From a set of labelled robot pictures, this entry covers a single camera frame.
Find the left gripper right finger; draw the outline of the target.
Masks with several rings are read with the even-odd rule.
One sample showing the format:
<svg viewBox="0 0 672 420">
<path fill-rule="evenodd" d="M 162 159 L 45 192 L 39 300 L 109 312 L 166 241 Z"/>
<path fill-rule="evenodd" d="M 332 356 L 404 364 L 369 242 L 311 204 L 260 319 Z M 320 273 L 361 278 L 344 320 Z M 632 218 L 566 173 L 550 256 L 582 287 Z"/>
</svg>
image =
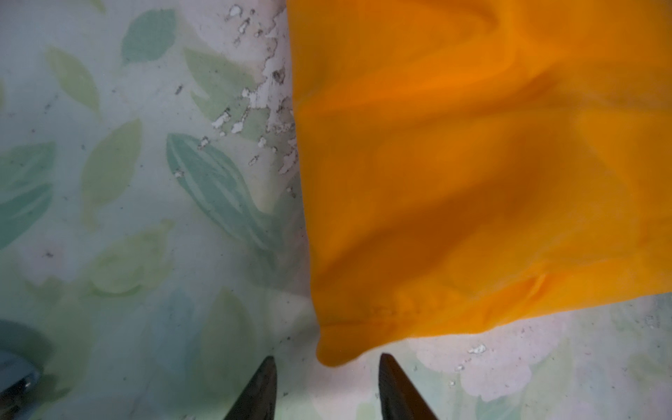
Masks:
<svg viewBox="0 0 672 420">
<path fill-rule="evenodd" d="M 438 420 L 390 353 L 381 354 L 378 386 L 383 420 Z"/>
</svg>

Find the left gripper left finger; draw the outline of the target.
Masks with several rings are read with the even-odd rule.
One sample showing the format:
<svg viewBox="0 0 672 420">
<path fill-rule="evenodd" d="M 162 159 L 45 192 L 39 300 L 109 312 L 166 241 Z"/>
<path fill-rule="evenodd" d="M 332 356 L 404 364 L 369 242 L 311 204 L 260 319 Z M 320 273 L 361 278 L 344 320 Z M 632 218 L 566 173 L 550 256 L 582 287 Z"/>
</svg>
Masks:
<svg viewBox="0 0 672 420">
<path fill-rule="evenodd" d="M 278 395 L 275 358 L 267 356 L 234 402 L 224 420 L 274 420 Z"/>
</svg>

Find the orange shorts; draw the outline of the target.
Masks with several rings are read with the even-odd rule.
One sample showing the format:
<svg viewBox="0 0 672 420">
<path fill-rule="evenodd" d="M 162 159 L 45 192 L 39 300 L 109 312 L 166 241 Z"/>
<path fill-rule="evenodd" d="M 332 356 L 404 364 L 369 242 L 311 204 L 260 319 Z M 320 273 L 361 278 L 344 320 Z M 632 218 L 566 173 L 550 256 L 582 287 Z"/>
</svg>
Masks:
<svg viewBox="0 0 672 420">
<path fill-rule="evenodd" d="M 323 364 L 670 291 L 670 2 L 287 11 Z"/>
</svg>

